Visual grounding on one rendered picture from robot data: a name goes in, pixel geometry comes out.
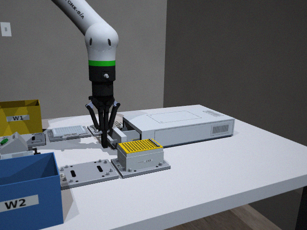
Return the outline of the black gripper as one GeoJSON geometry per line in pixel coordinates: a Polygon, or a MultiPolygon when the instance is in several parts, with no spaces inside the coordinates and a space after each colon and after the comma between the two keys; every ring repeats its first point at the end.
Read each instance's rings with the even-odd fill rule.
{"type": "Polygon", "coordinates": [[[116,102],[113,96],[113,81],[104,83],[92,81],[92,99],[85,107],[90,112],[95,128],[101,133],[101,145],[107,147],[107,133],[113,127],[117,110],[120,107],[120,103],[116,102]],[[93,111],[93,105],[98,110],[99,125],[93,111]],[[108,120],[109,109],[112,105],[113,108],[108,120]]]}

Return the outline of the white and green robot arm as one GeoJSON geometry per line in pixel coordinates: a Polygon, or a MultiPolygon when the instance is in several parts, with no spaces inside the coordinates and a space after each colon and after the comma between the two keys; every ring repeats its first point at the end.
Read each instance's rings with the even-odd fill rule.
{"type": "Polygon", "coordinates": [[[51,1],[69,17],[85,36],[89,80],[100,83],[115,81],[117,32],[85,0],[51,1]]]}

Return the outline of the blue waste bin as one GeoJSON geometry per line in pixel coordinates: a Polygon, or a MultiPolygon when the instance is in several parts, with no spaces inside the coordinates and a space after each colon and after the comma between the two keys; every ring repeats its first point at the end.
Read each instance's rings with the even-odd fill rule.
{"type": "Polygon", "coordinates": [[[63,224],[54,152],[0,160],[0,230],[41,230],[63,224]]]}

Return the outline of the yellow waste bin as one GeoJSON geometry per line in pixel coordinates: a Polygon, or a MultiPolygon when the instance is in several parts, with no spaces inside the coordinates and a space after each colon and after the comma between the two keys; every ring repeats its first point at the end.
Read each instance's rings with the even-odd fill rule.
{"type": "Polygon", "coordinates": [[[43,133],[39,100],[0,102],[0,137],[43,133]]]}

